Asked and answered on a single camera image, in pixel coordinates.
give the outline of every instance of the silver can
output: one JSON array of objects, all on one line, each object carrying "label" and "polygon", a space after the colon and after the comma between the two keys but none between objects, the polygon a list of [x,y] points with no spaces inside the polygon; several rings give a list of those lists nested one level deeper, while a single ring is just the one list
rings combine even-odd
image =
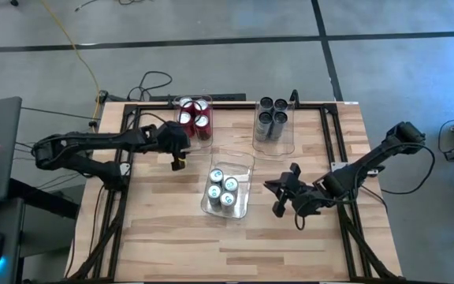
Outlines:
[{"label": "silver can", "polygon": [[274,101],[274,112],[285,112],[288,108],[288,103],[284,99],[277,99]]},{"label": "silver can", "polygon": [[260,113],[257,117],[257,121],[255,122],[255,139],[258,141],[265,141],[269,136],[272,124],[273,117],[270,113]]},{"label": "silver can", "polygon": [[231,212],[236,205],[236,197],[230,192],[224,192],[220,196],[220,205],[224,212]]},{"label": "silver can", "polygon": [[224,189],[226,192],[232,193],[234,196],[237,196],[237,189],[239,188],[239,183],[234,177],[228,177],[224,181]]},{"label": "silver can", "polygon": [[218,185],[212,185],[208,189],[208,200],[211,206],[218,206],[220,204],[221,189]]},{"label": "silver can", "polygon": [[271,127],[270,139],[271,140],[279,140],[281,134],[283,133],[283,129],[288,121],[288,116],[286,113],[277,112],[273,116],[273,126]]},{"label": "silver can", "polygon": [[259,114],[261,112],[273,113],[273,99],[270,97],[263,97],[260,99]]},{"label": "silver can", "polygon": [[219,169],[212,169],[210,172],[210,181],[213,185],[221,185],[224,180],[224,173]]}]

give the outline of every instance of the wooden table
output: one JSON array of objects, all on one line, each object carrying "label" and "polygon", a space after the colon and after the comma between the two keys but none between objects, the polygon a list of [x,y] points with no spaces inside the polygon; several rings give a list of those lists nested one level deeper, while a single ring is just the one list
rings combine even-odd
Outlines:
[{"label": "wooden table", "polygon": [[[337,103],[349,161],[369,150],[366,130],[358,104]],[[99,132],[118,133],[123,103],[107,103]],[[151,111],[173,119],[170,110]],[[213,152],[236,150],[256,155],[251,145],[253,110],[214,112]],[[317,281],[347,280],[348,272],[339,230],[337,209],[323,208],[321,215],[308,216],[306,229],[295,228],[290,204],[285,216],[274,216],[274,194],[265,189],[265,180],[279,178],[290,163],[299,163],[300,180],[311,183],[329,170],[319,112],[296,110],[295,151],[277,159],[255,159],[248,213],[244,219],[221,219],[204,213],[203,197],[210,155],[188,156],[186,169],[172,172],[171,156],[136,154],[125,212],[116,281]],[[141,125],[160,121],[143,116]],[[333,133],[332,119],[329,127]],[[337,143],[334,154],[339,161]],[[113,160],[114,151],[96,151],[94,159]],[[85,187],[76,224],[76,251],[72,273],[85,261],[91,239],[99,179]],[[380,193],[378,181],[365,186]],[[98,209],[96,238],[107,192]],[[387,214],[382,204],[360,191],[359,213],[367,243],[386,267],[400,275]],[[352,240],[354,252],[358,252]],[[110,245],[102,275],[106,275]],[[358,253],[357,271],[361,271]]]}]

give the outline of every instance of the red can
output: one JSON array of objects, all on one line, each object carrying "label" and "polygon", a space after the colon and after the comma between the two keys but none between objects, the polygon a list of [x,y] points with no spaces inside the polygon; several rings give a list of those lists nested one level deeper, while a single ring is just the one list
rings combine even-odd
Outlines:
[{"label": "red can", "polygon": [[210,116],[211,106],[205,99],[198,99],[194,102],[194,111],[195,116],[206,115],[208,118]]},{"label": "red can", "polygon": [[187,133],[188,137],[192,138],[195,135],[194,120],[188,112],[181,111],[178,123],[183,126],[183,129],[185,133]]},{"label": "red can", "polygon": [[210,119],[201,114],[195,118],[195,129],[197,130],[197,137],[200,140],[209,140],[212,135]]},{"label": "red can", "polygon": [[183,112],[188,112],[190,115],[194,114],[194,102],[189,97],[183,97],[180,99],[180,108]]}]

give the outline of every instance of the black desk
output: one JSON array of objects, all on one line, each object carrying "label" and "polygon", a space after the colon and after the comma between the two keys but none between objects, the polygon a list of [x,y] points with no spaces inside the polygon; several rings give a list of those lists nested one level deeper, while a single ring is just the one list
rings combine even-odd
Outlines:
[{"label": "black desk", "polygon": [[18,97],[0,99],[0,233],[5,235],[0,284],[14,284],[21,277],[24,261],[20,257],[20,242],[25,204],[70,219],[75,219],[78,211],[78,204],[11,178],[21,104],[22,99]]}]

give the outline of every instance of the soda can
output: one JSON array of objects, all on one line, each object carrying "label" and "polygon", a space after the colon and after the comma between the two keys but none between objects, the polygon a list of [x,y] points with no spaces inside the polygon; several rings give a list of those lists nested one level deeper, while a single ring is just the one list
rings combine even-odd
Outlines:
[{"label": "soda can", "polygon": [[200,115],[195,118],[195,129],[200,140],[209,140],[211,138],[210,119],[206,115]]},{"label": "soda can", "polygon": [[236,205],[236,197],[230,192],[224,192],[220,196],[220,205],[224,212],[231,212]]},{"label": "soda can", "polygon": [[228,177],[224,181],[224,189],[226,192],[232,193],[234,196],[237,196],[237,189],[239,187],[239,183],[234,177]]},{"label": "soda can", "polygon": [[211,206],[220,205],[221,189],[218,185],[212,185],[208,189],[208,200]]},{"label": "soda can", "polygon": [[210,182],[214,185],[220,185],[224,180],[224,173],[219,169],[212,169],[210,172]]},{"label": "soda can", "polygon": [[192,116],[185,111],[180,112],[180,117],[178,118],[178,123],[183,126],[185,133],[187,133],[188,137],[193,137],[195,134],[194,130],[194,120]]},{"label": "soda can", "polygon": [[284,112],[277,112],[273,116],[273,126],[271,128],[270,139],[278,140],[283,133],[283,128],[287,123],[288,116]]},{"label": "soda can", "polygon": [[211,118],[211,106],[205,99],[198,99],[194,101],[195,116],[206,115]]},{"label": "soda can", "polygon": [[288,103],[284,99],[277,99],[274,102],[274,112],[278,112],[278,111],[285,112],[287,110],[287,108],[288,108]]},{"label": "soda can", "polygon": [[182,112],[188,112],[190,115],[194,114],[194,102],[189,97],[180,99],[180,108]]},{"label": "soda can", "polygon": [[269,136],[272,123],[273,117],[270,113],[260,113],[257,121],[255,122],[255,139],[258,141],[265,141]]},{"label": "soda can", "polygon": [[259,113],[261,112],[273,113],[273,99],[270,97],[263,97],[260,99]]}]

